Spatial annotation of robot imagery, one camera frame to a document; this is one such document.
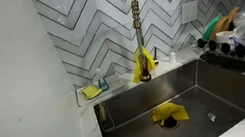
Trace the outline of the black dish drying rack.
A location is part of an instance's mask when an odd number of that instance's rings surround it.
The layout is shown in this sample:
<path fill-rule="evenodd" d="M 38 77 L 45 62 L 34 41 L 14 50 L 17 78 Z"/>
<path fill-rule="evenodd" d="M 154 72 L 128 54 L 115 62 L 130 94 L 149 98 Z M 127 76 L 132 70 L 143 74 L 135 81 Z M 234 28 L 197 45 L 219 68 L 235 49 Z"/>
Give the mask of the black dish drying rack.
<path fill-rule="evenodd" d="M 221 66 L 237 72 L 245 72 L 245 46 L 240 43 L 218 43 L 215 40 L 197 41 L 199 50 L 204 51 L 201 59 L 208 64 Z"/>

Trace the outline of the stainless steel sink basin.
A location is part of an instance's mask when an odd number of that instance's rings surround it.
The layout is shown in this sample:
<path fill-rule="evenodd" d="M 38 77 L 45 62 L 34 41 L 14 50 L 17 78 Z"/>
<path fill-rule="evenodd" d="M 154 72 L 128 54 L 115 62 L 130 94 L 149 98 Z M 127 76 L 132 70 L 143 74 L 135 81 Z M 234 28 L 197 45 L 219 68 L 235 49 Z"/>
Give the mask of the stainless steel sink basin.
<path fill-rule="evenodd" d="M 245 119 L 245 75 L 196 59 L 94 111 L 102 137 L 219 137 Z"/>

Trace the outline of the yellow sponge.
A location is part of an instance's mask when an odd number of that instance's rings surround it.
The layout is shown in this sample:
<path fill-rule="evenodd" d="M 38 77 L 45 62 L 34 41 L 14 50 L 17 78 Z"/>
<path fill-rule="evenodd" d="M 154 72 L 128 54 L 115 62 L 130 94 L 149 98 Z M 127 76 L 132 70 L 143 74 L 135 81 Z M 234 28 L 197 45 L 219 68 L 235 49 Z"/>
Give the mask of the yellow sponge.
<path fill-rule="evenodd" d="M 97 88 L 96 85 L 89 85 L 88 87 L 84 88 L 82 93 L 87 97 L 88 100 L 95 98 L 102 92 L 100 88 Z"/>

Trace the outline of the clear soap dispenser bottle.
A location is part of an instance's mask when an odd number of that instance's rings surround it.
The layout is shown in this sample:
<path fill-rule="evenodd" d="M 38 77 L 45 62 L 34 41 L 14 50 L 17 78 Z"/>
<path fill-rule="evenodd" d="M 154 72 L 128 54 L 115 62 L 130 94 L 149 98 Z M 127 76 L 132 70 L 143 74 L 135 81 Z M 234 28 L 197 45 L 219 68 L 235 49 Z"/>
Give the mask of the clear soap dispenser bottle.
<path fill-rule="evenodd" d="M 99 87 L 106 91 L 110 87 L 108 86 L 108 83 L 105 81 L 104 76 L 102 75 L 102 71 L 100 69 L 96 69 L 96 77 L 98 78 Z"/>

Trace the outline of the gold spring kitchen faucet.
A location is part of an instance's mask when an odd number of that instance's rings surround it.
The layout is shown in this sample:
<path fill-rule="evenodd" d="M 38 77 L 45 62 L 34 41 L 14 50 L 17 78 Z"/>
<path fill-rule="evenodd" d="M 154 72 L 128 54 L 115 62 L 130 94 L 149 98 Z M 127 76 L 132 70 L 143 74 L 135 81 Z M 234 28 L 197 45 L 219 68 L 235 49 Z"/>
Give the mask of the gold spring kitchen faucet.
<path fill-rule="evenodd" d="M 131 10 L 133 16 L 133 27 L 136 33 L 138 48 L 142 48 L 145 47 L 144 46 L 145 43 L 144 43 L 142 26 L 141 26 L 140 15 L 139 15 L 140 9 L 139 9 L 138 0 L 133 0 L 131 2 Z"/>

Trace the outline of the white wall outlet plate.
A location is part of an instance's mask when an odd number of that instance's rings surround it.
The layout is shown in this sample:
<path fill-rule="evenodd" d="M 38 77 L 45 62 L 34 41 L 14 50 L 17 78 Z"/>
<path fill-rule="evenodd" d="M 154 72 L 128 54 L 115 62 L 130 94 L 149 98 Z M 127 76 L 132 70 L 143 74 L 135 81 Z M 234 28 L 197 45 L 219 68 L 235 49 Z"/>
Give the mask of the white wall outlet plate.
<path fill-rule="evenodd" d="M 182 4 L 182 23 L 186 24 L 188 22 L 192 22 L 197 19 L 198 13 L 198 4 L 197 1 L 187 2 L 186 4 Z"/>

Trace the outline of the sink drain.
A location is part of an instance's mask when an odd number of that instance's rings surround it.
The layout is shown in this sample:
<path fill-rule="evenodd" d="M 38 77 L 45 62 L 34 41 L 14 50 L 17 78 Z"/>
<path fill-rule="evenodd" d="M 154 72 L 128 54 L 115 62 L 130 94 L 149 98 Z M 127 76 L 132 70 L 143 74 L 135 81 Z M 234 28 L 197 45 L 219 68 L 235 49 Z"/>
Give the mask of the sink drain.
<path fill-rule="evenodd" d="M 159 124 L 165 130 L 174 130 L 179 127 L 180 122 L 173 117 L 168 117 L 166 120 L 163 121 L 162 124 Z"/>

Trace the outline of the wooden cutting board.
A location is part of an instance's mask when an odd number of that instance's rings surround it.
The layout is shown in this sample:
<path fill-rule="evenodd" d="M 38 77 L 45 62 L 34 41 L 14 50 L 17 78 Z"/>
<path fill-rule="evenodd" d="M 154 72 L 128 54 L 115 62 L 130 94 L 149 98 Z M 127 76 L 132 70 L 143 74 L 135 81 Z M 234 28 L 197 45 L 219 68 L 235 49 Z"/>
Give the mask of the wooden cutting board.
<path fill-rule="evenodd" d="M 234 18 L 238 15 L 240 7 L 234 7 L 231 12 L 227 16 L 223 16 L 217 24 L 215 28 L 212 30 L 210 40 L 215 40 L 218 32 L 227 31 L 229 29 L 230 23 L 233 22 Z"/>

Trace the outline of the small white bottle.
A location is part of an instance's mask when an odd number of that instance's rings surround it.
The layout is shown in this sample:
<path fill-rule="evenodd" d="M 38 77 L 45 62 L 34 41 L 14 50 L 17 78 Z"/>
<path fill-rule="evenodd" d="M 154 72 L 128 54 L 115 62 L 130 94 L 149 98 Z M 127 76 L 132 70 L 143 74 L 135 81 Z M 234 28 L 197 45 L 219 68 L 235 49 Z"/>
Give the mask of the small white bottle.
<path fill-rule="evenodd" d="M 176 63 L 176 53 L 175 52 L 171 52 L 170 55 L 169 55 L 169 59 L 170 59 L 170 62 L 171 63 Z"/>

